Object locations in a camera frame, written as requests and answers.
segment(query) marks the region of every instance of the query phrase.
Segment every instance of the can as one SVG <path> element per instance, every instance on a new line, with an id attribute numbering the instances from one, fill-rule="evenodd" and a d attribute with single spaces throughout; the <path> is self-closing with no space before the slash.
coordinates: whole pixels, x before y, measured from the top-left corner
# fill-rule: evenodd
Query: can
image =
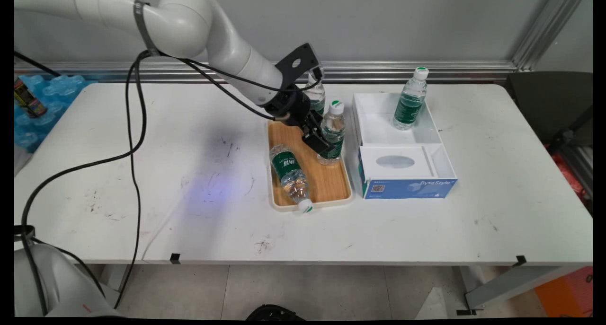
<path id="1" fill-rule="evenodd" d="M 46 113 L 46 107 L 28 90 L 21 79 L 15 81 L 15 101 L 30 118 L 38 118 Z"/>

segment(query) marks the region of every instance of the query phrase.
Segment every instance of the gray wall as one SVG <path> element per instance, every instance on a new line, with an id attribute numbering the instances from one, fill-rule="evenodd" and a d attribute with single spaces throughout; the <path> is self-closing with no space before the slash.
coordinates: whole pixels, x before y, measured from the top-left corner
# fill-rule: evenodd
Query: gray wall
<path id="1" fill-rule="evenodd" d="M 535 70 L 593 73 L 593 0 L 582 0 Z"/>
<path id="2" fill-rule="evenodd" d="M 323 61 L 446 61 L 509 60 L 545 0 L 218 1 L 269 60 L 309 41 Z M 15 12 L 15 49 L 45 62 L 131 62 L 144 45 L 117 30 Z"/>

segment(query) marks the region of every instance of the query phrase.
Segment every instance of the green bottle label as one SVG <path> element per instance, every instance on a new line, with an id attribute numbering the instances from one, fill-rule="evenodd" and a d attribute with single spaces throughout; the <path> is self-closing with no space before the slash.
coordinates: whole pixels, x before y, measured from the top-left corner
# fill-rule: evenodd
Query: green bottle label
<path id="1" fill-rule="evenodd" d="M 276 171 L 277 177 L 282 180 L 286 174 L 291 172 L 292 170 L 297 170 L 301 168 L 299 163 L 297 163 L 297 159 L 294 157 L 294 153 L 290 151 L 285 151 L 277 154 L 272 160 L 271 165 Z"/>
<path id="2" fill-rule="evenodd" d="M 341 138 L 338 142 L 331 142 L 333 145 L 332 150 L 324 150 L 320 153 L 320 156 L 326 159 L 335 159 L 340 155 L 340 149 L 343 147 L 343 141 L 345 138 Z"/>
<path id="3" fill-rule="evenodd" d="M 320 116 L 324 115 L 324 101 L 322 100 L 312 100 L 312 105 L 310 109 L 318 111 Z"/>
<path id="4" fill-rule="evenodd" d="M 396 114 L 394 114 L 394 117 L 398 122 L 404 124 L 411 124 L 415 122 L 416 116 L 419 114 L 419 110 L 422 106 L 422 103 L 418 106 L 405 105 L 403 99 L 400 98 L 400 100 L 398 101 L 398 108 L 396 108 Z"/>

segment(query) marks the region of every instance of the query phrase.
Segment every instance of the gray floor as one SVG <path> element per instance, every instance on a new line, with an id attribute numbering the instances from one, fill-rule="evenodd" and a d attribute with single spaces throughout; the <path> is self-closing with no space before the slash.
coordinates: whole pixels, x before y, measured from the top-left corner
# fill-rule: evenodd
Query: gray floor
<path id="1" fill-rule="evenodd" d="M 498 270 L 485 271 L 491 274 Z M 137 265 L 118 310 L 132 318 L 237 320 L 278 304 L 307 320 L 414 319 L 433 287 L 442 288 L 448 318 L 468 318 L 456 316 L 465 308 L 460 276 L 425 266 Z M 545 316 L 533 291 L 478 314 L 517 316 Z"/>

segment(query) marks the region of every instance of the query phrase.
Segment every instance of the white bottle cap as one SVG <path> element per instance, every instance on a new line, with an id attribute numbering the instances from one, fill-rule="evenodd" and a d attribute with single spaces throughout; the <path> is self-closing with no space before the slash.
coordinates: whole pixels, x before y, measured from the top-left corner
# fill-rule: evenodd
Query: white bottle cap
<path id="1" fill-rule="evenodd" d="M 313 203 L 309 198 L 299 202 L 299 211 L 301 213 L 310 212 L 310 211 L 312 211 L 312 209 L 313 209 Z"/>
<path id="2" fill-rule="evenodd" d="M 331 114 L 343 114 L 343 110 L 345 109 L 345 104 L 343 104 L 340 100 L 333 100 L 330 103 L 329 112 Z"/>
<path id="3" fill-rule="evenodd" d="M 429 70 L 426 68 L 416 68 L 414 77 L 417 80 L 425 80 L 429 75 Z"/>

